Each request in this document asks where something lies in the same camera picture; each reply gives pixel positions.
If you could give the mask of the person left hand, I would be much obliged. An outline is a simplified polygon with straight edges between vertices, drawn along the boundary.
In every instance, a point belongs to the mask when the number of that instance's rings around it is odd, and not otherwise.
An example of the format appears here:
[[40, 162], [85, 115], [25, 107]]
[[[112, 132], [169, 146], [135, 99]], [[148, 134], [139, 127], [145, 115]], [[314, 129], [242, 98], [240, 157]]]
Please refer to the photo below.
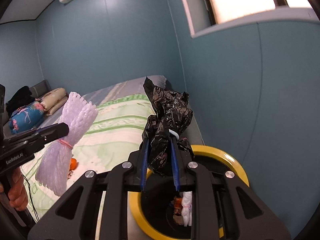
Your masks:
[[24, 211], [28, 205], [28, 196], [24, 187], [24, 178], [20, 168], [16, 168], [12, 172], [12, 185], [8, 193], [9, 204], [17, 211]]

